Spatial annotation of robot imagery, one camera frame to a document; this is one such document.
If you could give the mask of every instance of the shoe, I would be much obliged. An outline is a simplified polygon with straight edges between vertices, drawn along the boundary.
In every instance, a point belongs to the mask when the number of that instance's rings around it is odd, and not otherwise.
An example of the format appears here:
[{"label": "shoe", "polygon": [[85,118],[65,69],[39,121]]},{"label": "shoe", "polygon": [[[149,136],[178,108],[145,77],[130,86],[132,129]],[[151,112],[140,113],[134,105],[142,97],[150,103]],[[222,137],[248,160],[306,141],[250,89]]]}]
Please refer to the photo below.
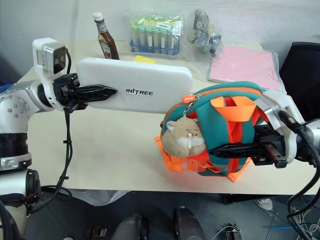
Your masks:
[{"label": "shoe", "polygon": [[270,198],[259,199],[254,202],[263,210],[271,211],[273,209],[272,200]]}]

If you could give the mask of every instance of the white table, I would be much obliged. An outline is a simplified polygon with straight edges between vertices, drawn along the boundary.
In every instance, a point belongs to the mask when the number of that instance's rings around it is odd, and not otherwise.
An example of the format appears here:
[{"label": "white table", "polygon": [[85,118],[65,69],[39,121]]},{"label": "white table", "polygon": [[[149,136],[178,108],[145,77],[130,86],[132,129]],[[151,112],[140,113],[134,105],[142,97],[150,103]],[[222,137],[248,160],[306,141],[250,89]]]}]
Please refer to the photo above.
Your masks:
[{"label": "white table", "polygon": [[[77,41],[66,45],[73,62],[71,72],[75,72],[75,63],[80,59],[103,57],[98,41]],[[129,52],[126,45],[127,42],[117,43],[120,58],[131,61],[134,55],[123,54]],[[156,60],[159,64],[188,66],[182,59]],[[21,81],[36,78],[31,69]],[[197,78],[202,81],[195,79],[193,91],[214,84]],[[159,124],[163,117],[163,114],[91,107],[72,113],[73,158],[67,172],[70,179],[64,182],[64,186],[95,190],[289,195],[301,190],[315,172],[307,163],[296,160],[283,169],[250,163],[235,183],[226,177],[204,177],[196,172],[169,172],[154,140],[160,133]],[[56,184],[61,175],[66,156],[65,139],[63,112],[54,110],[37,113],[29,121],[31,168],[39,172],[42,185]],[[308,193],[315,194],[318,187]]]}]

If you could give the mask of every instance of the plush toy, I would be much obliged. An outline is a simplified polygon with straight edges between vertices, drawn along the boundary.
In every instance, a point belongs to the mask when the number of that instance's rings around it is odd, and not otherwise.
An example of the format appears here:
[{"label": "plush toy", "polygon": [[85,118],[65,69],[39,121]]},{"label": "plush toy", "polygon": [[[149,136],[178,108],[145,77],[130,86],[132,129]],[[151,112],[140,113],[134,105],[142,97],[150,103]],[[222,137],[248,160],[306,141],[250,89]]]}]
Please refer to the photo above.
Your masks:
[{"label": "plush toy", "polygon": [[205,149],[205,140],[196,120],[181,117],[177,121],[168,121],[167,130],[162,136],[163,150],[168,154],[186,158],[201,154]]}]

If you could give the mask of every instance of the unitree logo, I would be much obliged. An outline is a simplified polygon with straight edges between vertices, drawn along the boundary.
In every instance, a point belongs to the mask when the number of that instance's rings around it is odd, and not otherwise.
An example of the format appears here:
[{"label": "unitree logo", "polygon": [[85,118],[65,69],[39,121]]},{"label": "unitree logo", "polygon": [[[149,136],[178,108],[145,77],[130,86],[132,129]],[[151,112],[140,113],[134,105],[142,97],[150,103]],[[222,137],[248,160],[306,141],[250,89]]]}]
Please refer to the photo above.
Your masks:
[{"label": "unitree logo", "polygon": [[139,89],[135,89],[135,88],[126,88],[125,89],[125,93],[126,94],[133,94],[133,95],[147,95],[147,96],[151,96],[154,94],[153,91],[145,91],[145,90],[139,90]]}]

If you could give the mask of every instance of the pink notebook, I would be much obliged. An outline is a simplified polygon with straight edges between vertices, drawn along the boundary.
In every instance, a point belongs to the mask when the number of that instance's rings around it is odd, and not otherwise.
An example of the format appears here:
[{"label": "pink notebook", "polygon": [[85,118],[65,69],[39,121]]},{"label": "pink notebook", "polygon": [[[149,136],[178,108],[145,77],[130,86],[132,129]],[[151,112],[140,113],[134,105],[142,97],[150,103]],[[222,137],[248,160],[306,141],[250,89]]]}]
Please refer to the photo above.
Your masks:
[{"label": "pink notebook", "polygon": [[249,81],[265,89],[279,90],[278,73],[271,52],[224,46],[222,56],[212,60],[209,80]]}]

